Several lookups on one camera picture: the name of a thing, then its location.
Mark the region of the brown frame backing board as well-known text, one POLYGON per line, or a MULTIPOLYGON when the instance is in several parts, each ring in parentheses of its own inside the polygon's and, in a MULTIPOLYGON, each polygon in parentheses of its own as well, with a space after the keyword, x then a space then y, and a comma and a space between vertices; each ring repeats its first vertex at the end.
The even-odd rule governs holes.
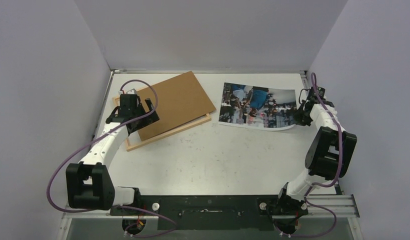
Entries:
POLYGON ((157 105, 159 120, 138 130, 141 141, 170 131, 206 114, 216 107, 199 83, 192 71, 177 75, 168 80, 154 84, 158 102, 150 88, 143 88, 137 93, 142 100, 152 100, 157 105))

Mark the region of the colour printed photo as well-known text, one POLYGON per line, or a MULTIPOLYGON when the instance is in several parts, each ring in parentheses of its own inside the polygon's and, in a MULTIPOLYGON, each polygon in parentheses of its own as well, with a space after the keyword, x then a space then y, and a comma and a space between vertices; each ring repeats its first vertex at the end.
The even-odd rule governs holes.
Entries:
POLYGON ((297 110, 293 89, 225 82, 221 97, 218 123, 221 125, 282 131, 294 127, 297 110))

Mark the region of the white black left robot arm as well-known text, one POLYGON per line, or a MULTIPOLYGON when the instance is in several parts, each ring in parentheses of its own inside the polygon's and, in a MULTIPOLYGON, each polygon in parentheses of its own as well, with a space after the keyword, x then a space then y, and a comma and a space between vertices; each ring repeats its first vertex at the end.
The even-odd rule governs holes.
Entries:
POLYGON ((122 205, 129 215, 142 210, 142 201, 134 187, 114 186, 108 171, 118 149, 130 134, 159 120, 152 101, 148 111, 137 94, 121 94, 119 105, 105 121, 102 134, 88 153, 65 170, 68 204, 72 209, 109 210, 122 205))

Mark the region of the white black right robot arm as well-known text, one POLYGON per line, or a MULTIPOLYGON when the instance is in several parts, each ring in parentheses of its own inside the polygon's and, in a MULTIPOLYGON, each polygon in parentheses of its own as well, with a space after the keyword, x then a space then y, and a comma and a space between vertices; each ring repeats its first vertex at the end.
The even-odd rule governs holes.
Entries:
POLYGON ((316 135, 306 153, 305 169, 287 182, 276 199, 278 214, 296 214, 307 209, 306 197, 315 189, 329 188, 345 176, 357 136, 341 126, 332 102, 325 99, 325 89, 310 89, 293 114, 299 126, 315 124, 316 135))

